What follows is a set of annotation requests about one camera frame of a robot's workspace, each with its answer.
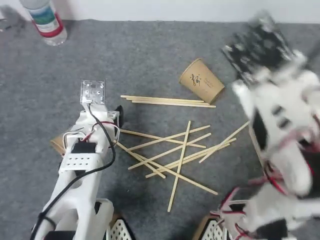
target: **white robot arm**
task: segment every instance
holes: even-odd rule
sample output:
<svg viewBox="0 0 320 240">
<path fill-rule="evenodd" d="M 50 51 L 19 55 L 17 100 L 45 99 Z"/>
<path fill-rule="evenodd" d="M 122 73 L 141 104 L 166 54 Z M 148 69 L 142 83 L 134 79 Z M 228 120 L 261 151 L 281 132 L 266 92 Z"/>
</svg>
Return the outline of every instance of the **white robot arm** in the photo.
<svg viewBox="0 0 320 240">
<path fill-rule="evenodd" d="M 238 72 L 233 90 L 250 119 L 265 176 L 243 186 L 259 186 L 255 196 L 232 200 L 237 186 L 215 214 L 227 229 L 225 240 L 291 240 L 290 230 L 320 216 L 320 82 L 306 69 L 319 47 L 309 56 L 291 51 L 265 13 L 249 28 L 249 37 L 238 36 L 223 51 Z"/>
<path fill-rule="evenodd" d="M 108 240 L 114 207 L 97 199 L 101 170 L 115 160 L 123 110 L 108 111 L 103 81 L 81 82 L 81 111 L 75 125 L 63 135 L 65 154 L 50 200 L 38 216 L 31 240 Z M 104 164 L 108 149 L 112 159 Z"/>
</svg>

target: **bottle label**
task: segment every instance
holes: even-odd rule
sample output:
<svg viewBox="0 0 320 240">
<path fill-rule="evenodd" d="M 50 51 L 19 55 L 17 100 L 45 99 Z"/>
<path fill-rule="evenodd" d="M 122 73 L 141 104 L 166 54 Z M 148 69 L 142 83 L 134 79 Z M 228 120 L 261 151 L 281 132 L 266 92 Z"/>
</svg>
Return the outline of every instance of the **bottle label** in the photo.
<svg viewBox="0 0 320 240">
<path fill-rule="evenodd" d="M 48 5 L 38 9 L 28 9 L 32 22 L 39 33 L 46 38 L 52 38 L 61 33 L 64 26 L 56 13 L 53 5 Z"/>
</svg>

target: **paper cup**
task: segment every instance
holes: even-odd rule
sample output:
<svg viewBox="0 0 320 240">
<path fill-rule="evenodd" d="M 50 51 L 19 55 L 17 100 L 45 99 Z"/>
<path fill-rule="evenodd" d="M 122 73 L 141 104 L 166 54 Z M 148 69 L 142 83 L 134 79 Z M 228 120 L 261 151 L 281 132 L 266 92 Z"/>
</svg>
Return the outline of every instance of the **paper cup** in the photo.
<svg viewBox="0 0 320 240">
<path fill-rule="evenodd" d="M 179 83 L 186 86 L 202 100 L 212 103 L 225 86 L 204 64 L 201 58 L 193 61 L 182 73 Z"/>
</svg>

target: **water bottle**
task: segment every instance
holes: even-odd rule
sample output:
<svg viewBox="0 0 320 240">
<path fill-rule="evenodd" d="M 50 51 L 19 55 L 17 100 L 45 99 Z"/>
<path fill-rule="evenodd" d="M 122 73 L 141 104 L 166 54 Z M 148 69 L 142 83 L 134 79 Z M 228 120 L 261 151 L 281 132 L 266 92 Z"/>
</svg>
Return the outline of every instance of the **water bottle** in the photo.
<svg viewBox="0 0 320 240">
<path fill-rule="evenodd" d="M 20 0 L 46 44 L 57 46 L 67 39 L 64 27 L 51 0 Z"/>
</svg>

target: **white wall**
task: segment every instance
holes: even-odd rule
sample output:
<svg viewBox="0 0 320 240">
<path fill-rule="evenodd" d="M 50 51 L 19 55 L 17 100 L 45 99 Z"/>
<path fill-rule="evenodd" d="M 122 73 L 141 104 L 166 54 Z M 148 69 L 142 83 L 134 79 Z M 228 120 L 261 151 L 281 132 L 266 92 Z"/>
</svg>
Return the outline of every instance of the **white wall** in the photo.
<svg viewBox="0 0 320 240">
<path fill-rule="evenodd" d="M 261 9 L 277 22 L 320 23 L 320 0 L 53 0 L 66 20 L 246 22 Z M 28 18 L 19 0 L 0 0 Z"/>
</svg>

